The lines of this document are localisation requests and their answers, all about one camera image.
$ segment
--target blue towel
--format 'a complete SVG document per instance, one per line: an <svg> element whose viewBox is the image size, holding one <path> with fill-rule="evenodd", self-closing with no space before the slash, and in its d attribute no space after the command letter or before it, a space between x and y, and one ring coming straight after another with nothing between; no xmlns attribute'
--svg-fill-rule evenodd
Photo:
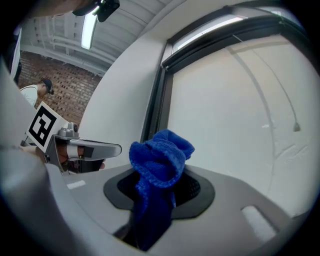
<svg viewBox="0 0 320 256"><path fill-rule="evenodd" d="M173 186L180 179L185 161L195 151L185 139L166 129L144 143L132 143L129 158L140 174L135 188L134 235L139 249L147 251L171 224L176 207Z"/></svg>

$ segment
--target ceiling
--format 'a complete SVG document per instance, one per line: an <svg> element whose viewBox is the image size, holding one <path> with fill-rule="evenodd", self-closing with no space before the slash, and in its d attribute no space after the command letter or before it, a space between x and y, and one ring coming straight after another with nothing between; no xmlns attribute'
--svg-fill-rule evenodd
<svg viewBox="0 0 320 256"><path fill-rule="evenodd" d="M90 50L81 48L84 16L75 16L70 12L60 16L31 18L22 26L20 49L103 76L171 1L120 0L120 7L105 22L97 22Z"/></svg>

